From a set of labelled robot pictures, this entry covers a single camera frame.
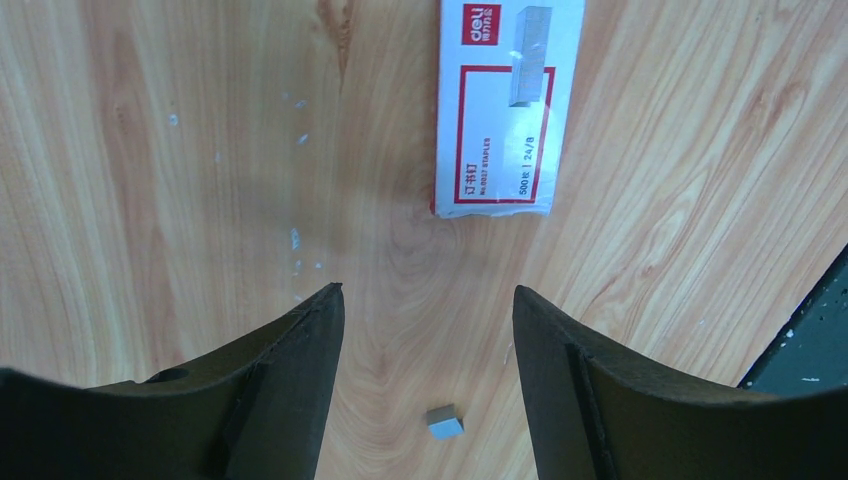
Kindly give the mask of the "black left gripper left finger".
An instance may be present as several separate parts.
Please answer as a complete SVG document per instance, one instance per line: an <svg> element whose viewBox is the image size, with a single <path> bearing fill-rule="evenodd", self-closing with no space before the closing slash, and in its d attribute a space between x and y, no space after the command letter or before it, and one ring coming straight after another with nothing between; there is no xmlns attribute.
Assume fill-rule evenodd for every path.
<svg viewBox="0 0 848 480"><path fill-rule="evenodd" d="M1 371L5 479L311 479L345 324L337 283L143 382Z"/></svg>

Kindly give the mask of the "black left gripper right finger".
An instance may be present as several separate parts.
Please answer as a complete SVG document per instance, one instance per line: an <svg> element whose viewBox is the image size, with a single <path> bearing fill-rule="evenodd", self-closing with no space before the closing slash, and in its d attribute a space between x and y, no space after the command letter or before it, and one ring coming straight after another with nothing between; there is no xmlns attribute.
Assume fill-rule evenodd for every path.
<svg viewBox="0 0 848 480"><path fill-rule="evenodd" d="M542 479L843 479L847 391L779 397L654 361L518 286L513 337Z"/></svg>

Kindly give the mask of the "red white staple box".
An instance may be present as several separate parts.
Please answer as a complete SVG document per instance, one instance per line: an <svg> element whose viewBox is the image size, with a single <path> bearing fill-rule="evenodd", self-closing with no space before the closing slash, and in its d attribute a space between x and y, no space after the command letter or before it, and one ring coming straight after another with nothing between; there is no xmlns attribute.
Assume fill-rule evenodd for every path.
<svg viewBox="0 0 848 480"><path fill-rule="evenodd" d="M586 10L575 1L440 4L440 218L547 215Z"/></svg>

